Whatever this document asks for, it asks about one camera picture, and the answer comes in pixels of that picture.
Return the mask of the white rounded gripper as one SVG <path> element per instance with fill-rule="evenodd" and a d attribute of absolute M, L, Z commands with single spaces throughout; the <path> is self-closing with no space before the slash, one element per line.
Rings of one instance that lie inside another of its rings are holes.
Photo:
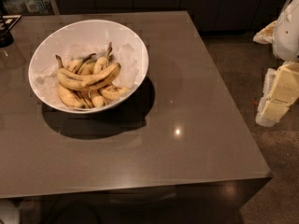
<path fill-rule="evenodd" d="M 263 127 L 278 123 L 299 98 L 299 0 L 292 0 L 279 15 L 272 47 L 276 57 L 289 62 L 265 74 L 255 117 Z"/>

